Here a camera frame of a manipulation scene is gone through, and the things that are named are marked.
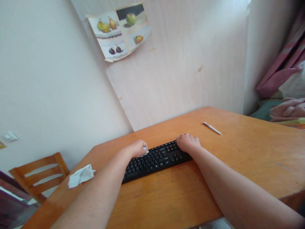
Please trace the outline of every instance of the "black keyboard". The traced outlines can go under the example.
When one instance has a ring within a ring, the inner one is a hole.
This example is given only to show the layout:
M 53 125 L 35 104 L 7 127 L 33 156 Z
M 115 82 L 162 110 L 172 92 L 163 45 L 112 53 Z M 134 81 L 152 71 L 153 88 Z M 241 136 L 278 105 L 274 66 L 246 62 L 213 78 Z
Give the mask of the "black keyboard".
M 133 158 L 127 168 L 122 183 L 147 176 L 171 166 L 191 160 L 191 156 L 182 152 L 176 141 L 149 149 L 148 154 Z

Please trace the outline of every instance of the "light switch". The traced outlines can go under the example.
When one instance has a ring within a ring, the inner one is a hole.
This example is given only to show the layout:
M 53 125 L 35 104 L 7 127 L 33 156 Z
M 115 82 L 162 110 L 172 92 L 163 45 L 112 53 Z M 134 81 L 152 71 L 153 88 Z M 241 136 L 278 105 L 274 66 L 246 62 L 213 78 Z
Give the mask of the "light switch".
M 8 131 L 4 135 L 2 135 L 2 138 L 7 142 L 12 142 L 12 141 L 18 140 L 17 136 L 14 135 L 11 131 Z

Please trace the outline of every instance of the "chair backrest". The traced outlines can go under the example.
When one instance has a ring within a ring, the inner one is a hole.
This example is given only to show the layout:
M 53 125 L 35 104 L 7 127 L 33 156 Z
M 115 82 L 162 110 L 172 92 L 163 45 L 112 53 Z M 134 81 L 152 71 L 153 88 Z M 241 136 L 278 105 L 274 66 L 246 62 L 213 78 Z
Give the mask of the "chair backrest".
M 33 170 L 50 164 L 57 164 L 57 166 L 44 170 L 40 173 L 25 177 L 26 174 L 32 172 Z M 41 193 L 59 185 L 70 173 L 59 152 L 55 153 L 52 156 L 39 159 L 37 161 L 22 165 L 20 167 L 15 167 L 9 172 L 21 185 L 21 187 L 24 188 L 41 204 L 46 200 L 46 197 Z M 55 174 L 62 174 L 62 176 L 34 186 L 34 184 L 38 181 Z

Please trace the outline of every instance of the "hand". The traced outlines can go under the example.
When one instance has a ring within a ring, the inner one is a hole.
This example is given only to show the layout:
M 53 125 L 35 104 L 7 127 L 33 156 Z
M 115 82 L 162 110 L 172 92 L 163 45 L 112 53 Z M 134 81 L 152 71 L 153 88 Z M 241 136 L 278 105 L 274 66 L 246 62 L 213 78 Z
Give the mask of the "hand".
M 180 137 L 177 137 L 177 145 L 183 152 L 188 154 L 201 148 L 199 138 L 193 137 L 188 133 L 181 134 Z
M 146 150 L 143 149 L 146 147 L 147 149 L 147 143 L 141 139 L 134 141 L 130 145 L 126 146 L 123 150 L 127 151 L 132 158 L 141 157 L 144 154 L 146 154 Z

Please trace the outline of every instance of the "desk surface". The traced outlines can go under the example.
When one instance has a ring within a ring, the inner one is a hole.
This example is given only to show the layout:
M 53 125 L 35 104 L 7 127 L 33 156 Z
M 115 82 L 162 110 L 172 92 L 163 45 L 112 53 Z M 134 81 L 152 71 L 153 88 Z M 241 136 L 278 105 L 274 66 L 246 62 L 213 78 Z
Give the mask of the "desk surface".
M 300 193 L 305 185 L 305 132 L 212 107 L 97 145 L 72 173 L 88 164 L 99 171 L 136 139 L 152 148 L 185 132 L 277 198 Z M 49 228 L 86 185 L 69 190 L 67 183 L 68 177 L 23 228 Z M 198 167 L 188 161 L 123 184 L 107 228 L 188 228 L 221 216 Z

